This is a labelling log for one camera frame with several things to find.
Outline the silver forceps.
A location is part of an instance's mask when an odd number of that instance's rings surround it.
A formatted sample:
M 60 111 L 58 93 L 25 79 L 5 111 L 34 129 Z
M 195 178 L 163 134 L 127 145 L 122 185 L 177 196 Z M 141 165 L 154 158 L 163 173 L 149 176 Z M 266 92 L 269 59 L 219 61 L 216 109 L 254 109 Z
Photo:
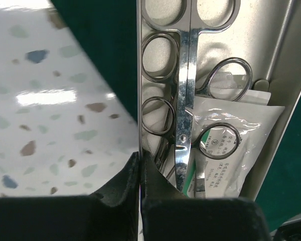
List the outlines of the silver forceps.
M 155 164 L 158 170 L 163 174 L 165 171 L 166 164 L 169 159 L 169 154 L 172 146 L 175 145 L 175 126 L 176 126 L 176 110 L 174 108 L 174 101 L 177 96 L 177 74 L 178 74 L 178 59 L 179 59 L 179 47 L 177 41 L 167 33 L 159 32 L 150 34 L 142 44 L 142 53 L 145 52 L 147 46 L 151 41 L 162 38 L 170 42 L 173 54 L 173 63 L 169 72 L 163 76 L 152 76 L 150 75 L 144 67 L 142 67 L 142 75 L 147 80 L 157 84 L 164 84 L 170 87 L 169 98 L 162 96 L 152 96 L 146 99 L 141 109 L 144 110 L 147 105 L 151 102 L 159 102 L 162 106 L 165 106 L 167 114 L 165 117 L 164 128 L 160 131 L 155 131 L 149 128 L 144 120 L 141 121 L 143 129 L 154 136 L 160 137 L 159 146 L 155 155 Z
M 250 65 L 248 64 L 247 61 L 245 61 L 242 58 L 237 58 L 237 57 L 231 57 L 227 58 L 220 63 L 218 63 L 212 71 L 207 75 L 205 78 L 205 81 L 203 82 L 202 86 L 200 88 L 196 89 L 196 94 L 204 94 L 206 97 L 217 99 L 217 97 L 214 96 L 214 94 L 211 91 L 211 82 L 214 79 L 215 75 L 219 72 L 219 70 L 228 65 L 228 64 L 238 64 L 240 65 L 246 73 L 246 82 L 243 88 L 240 90 L 240 92 L 230 99 L 230 101 L 235 101 L 238 102 L 241 100 L 244 95 L 247 93 L 247 91 L 250 88 L 251 82 L 252 82 L 252 69 Z M 203 140 L 203 137 L 208 137 L 209 131 L 211 131 L 213 128 L 222 128 L 222 129 L 227 129 L 230 130 L 231 133 L 234 134 L 235 136 L 235 144 L 232 150 L 227 151 L 223 155 L 213 155 L 208 152 L 207 147 L 206 147 L 206 140 Z M 228 123 L 223 123 L 223 122 L 215 122 L 213 124 L 207 125 L 202 128 L 200 135 L 196 138 L 194 143 L 192 144 L 192 147 L 200 151 L 205 157 L 213 159 L 213 160 L 223 160 L 229 156 L 231 156 L 236 149 L 239 147 L 239 144 L 241 142 L 240 138 L 240 133 L 231 124 Z M 205 190 L 205 162 L 198 160 L 195 161 L 195 166 L 196 166 L 196 179 L 195 179 L 195 190 L 194 190 L 194 197 L 195 198 L 201 198 L 205 199 L 206 198 L 206 190 Z

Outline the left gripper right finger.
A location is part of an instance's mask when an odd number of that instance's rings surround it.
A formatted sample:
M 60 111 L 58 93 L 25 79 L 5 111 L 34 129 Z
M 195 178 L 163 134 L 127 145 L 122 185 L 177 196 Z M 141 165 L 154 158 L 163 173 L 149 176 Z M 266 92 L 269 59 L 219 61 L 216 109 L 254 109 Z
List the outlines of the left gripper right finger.
M 261 209 L 242 198 L 194 199 L 178 191 L 142 155 L 141 216 L 144 240 L 270 240 Z

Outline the suture packet green thread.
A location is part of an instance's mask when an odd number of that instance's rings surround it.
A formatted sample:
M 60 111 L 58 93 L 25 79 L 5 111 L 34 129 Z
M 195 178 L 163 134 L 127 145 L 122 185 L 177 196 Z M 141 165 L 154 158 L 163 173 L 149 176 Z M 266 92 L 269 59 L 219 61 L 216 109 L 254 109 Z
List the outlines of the suture packet green thread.
M 241 142 L 236 151 L 223 160 L 205 157 L 192 150 L 190 170 L 183 193 L 194 198 L 195 161 L 205 162 L 205 190 L 207 198 L 238 197 L 245 178 L 254 166 L 273 126 L 284 111 L 283 106 L 258 105 L 221 99 L 196 97 L 192 137 L 196 139 L 203 127 L 215 122 L 236 127 Z M 213 128 L 208 133 L 206 147 L 213 155 L 223 155 L 233 149 L 235 136 L 230 130 Z

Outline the white suture packet printed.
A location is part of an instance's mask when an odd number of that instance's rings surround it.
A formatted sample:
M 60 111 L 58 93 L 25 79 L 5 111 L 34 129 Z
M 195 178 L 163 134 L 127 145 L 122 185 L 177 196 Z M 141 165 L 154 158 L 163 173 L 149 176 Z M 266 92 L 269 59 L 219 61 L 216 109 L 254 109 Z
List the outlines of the white suture packet printed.
M 271 98 L 270 92 L 248 90 L 240 102 L 258 104 L 258 105 L 268 105 Z

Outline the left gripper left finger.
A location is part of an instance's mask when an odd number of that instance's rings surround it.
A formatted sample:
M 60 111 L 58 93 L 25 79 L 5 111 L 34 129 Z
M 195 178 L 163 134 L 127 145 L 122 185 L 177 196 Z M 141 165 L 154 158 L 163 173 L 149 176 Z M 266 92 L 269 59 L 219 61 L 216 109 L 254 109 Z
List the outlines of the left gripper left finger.
M 89 195 L 1 197 L 0 240 L 137 240 L 139 158 Z

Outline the metal instrument tray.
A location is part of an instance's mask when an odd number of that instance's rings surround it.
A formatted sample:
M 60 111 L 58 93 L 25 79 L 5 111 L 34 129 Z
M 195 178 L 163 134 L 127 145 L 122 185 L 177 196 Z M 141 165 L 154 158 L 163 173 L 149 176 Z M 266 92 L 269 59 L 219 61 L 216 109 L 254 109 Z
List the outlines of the metal instrument tray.
M 232 13 L 234 1 L 197 1 L 201 20 L 212 27 L 225 23 Z M 198 40 L 195 98 L 207 75 L 221 61 L 237 57 L 248 62 L 252 69 L 249 90 L 271 93 L 269 106 L 285 109 L 273 126 L 254 166 L 245 178 L 239 196 L 254 200 L 265 180 L 292 113 L 301 96 L 301 1 L 240 1 L 240 10 L 234 23 L 220 33 L 202 33 Z M 138 75 L 138 134 L 139 154 L 149 152 L 155 161 L 160 137 L 147 133 L 141 121 L 155 131 L 164 128 L 167 108 L 159 102 L 151 102 L 141 109 L 143 102 L 152 96 L 169 98 L 170 87 L 150 82 L 142 75 L 142 43 L 152 33 L 162 31 L 149 26 L 141 13 L 141 1 L 137 2 L 137 75 Z M 170 34 L 178 43 L 180 36 Z M 245 70 L 238 64 L 222 67 L 211 82 L 211 91 L 217 99 L 230 101 L 246 82 Z M 196 139 L 191 136 L 192 147 Z M 175 146 L 162 174 L 175 188 Z

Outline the white gauze pad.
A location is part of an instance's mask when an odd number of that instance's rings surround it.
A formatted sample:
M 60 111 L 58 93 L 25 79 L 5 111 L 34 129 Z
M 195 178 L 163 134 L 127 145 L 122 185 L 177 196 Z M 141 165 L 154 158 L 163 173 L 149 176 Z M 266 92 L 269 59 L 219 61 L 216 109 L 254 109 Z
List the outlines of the white gauze pad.
M 184 10 L 184 5 L 182 0 L 145 1 L 145 8 L 149 17 L 161 26 L 176 22 Z
M 152 33 L 142 43 L 141 68 L 143 76 L 157 83 L 171 78 L 177 67 L 178 44 L 165 33 Z

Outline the silver surgical scissors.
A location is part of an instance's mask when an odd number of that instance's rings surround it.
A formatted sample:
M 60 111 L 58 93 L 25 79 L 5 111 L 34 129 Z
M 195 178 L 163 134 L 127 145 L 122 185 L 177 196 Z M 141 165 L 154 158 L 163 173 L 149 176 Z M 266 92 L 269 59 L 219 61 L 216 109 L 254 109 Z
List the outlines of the silver surgical scissors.
M 141 13 L 149 26 L 162 32 L 176 32 L 180 36 L 176 115 L 173 128 L 176 188 L 179 191 L 183 191 L 185 186 L 191 151 L 199 36 L 202 33 L 220 33 L 228 29 L 235 21 L 240 5 L 240 1 L 234 1 L 229 19 L 218 27 L 212 27 L 201 20 L 197 1 L 183 1 L 184 10 L 178 19 L 170 25 L 161 26 L 150 18 L 146 10 L 146 2 L 141 1 Z

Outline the green surgical drape cloth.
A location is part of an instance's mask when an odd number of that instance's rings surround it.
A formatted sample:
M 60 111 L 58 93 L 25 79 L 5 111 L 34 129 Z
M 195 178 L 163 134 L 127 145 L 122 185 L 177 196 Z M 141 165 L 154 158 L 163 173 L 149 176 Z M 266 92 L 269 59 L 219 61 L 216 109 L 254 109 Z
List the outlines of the green surgical drape cloth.
M 137 119 L 135 1 L 53 1 L 80 46 Z M 257 197 L 275 229 L 301 213 L 301 97 Z

